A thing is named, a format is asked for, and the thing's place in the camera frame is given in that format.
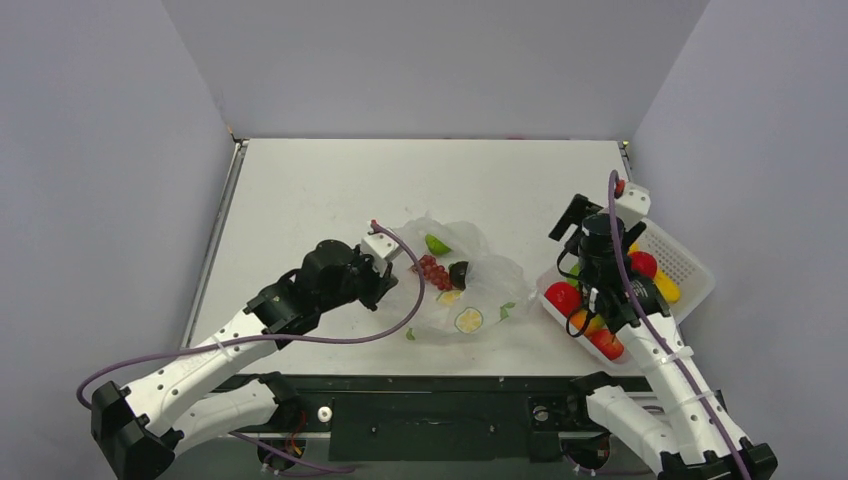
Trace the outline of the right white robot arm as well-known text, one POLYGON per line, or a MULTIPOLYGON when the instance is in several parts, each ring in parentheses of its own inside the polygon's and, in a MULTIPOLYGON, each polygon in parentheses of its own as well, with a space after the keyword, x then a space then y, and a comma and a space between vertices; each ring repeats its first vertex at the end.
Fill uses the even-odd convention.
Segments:
POLYGON ((665 415, 658 419, 610 375, 578 378, 564 400, 578 427, 596 424, 618 437, 659 479, 769 479, 778 459, 733 421, 681 338, 672 311, 652 279, 635 272, 627 250, 646 229, 646 212, 622 196, 602 208, 577 194, 549 236, 578 259, 578 310, 600 316, 635 362, 665 415))

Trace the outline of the red fake fruit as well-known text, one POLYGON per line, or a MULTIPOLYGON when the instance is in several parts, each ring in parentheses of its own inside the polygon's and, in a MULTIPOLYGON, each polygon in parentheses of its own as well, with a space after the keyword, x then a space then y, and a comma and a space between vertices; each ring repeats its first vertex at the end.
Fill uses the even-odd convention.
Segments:
POLYGON ((629 253, 631 268, 638 275, 654 279, 659 271, 657 260, 647 252, 632 251, 629 253))

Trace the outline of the red fake apple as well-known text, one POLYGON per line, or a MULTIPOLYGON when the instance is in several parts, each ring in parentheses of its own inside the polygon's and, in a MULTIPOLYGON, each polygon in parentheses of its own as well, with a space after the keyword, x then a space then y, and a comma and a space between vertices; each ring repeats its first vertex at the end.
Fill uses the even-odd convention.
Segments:
POLYGON ((608 329, 594 332, 589 341, 607 360, 618 360, 624 353, 623 344, 608 329))

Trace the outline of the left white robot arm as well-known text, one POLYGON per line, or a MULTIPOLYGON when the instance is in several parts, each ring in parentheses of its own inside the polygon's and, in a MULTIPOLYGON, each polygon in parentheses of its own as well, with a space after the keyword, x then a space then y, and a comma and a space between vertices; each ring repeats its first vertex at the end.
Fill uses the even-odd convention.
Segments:
POLYGON ((359 302, 376 310, 397 280, 401 246, 372 233, 350 247, 324 240, 302 265, 264 287, 198 347, 145 377, 109 381, 91 398, 94 440, 119 479, 155 479, 194 446, 245 427, 291 427, 298 394, 279 372, 254 374, 236 388, 219 387, 252 363, 314 330, 322 314, 359 302))

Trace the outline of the green fake apple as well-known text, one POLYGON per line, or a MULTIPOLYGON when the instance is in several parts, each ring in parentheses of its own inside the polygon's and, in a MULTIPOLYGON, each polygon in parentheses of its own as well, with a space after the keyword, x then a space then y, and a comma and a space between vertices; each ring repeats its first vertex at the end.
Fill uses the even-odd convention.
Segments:
POLYGON ((432 234, 425 235, 425 244, 433 256, 443 256, 452 252, 452 248, 432 234))

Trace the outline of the clear plastic bag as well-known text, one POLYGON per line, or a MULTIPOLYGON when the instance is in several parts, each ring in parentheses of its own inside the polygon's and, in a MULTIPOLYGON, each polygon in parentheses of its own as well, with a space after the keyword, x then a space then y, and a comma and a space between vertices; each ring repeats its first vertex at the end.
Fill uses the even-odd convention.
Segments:
POLYGON ((533 289, 523 269, 493 251, 475 224, 424 216, 394 232, 424 269, 421 304, 402 329, 408 340, 479 335, 528 309, 533 289))

